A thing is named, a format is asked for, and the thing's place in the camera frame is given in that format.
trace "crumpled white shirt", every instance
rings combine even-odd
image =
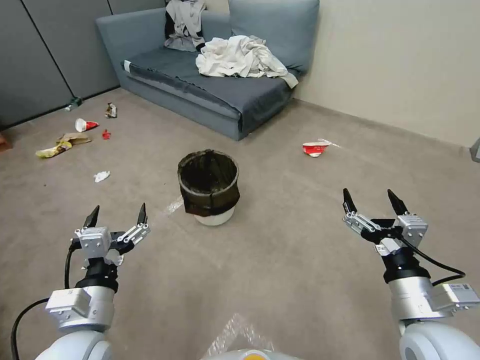
[[[256,36],[237,35],[228,40],[214,37],[201,49],[196,67],[200,74],[210,77],[280,77],[293,89],[299,83],[297,78],[265,44]]]

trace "beige wall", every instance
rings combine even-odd
[[[480,1],[320,3],[296,98],[467,147],[480,137]]]

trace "black trash bag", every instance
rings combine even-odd
[[[239,167],[230,156],[215,151],[193,152],[178,164],[185,211],[208,217],[233,208],[240,199]]]

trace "gray partition panel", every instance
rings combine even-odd
[[[119,85],[95,24],[111,14],[107,0],[23,1],[76,96]]]
[[[109,0],[114,14],[165,7],[165,0]]]
[[[0,128],[72,97],[19,0],[0,1]]]

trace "red and white cup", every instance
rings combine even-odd
[[[96,128],[97,126],[99,125],[98,122],[95,122],[95,121],[85,121],[83,120],[82,118],[78,118],[76,121],[75,121],[75,129],[79,132],[79,133],[83,133],[83,132],[86,132],[90,129],[93,129],[93,128]]]
[[[330,145],[328,141],[306,142],[303,144],[303,152],[312,158],[318,158]]]

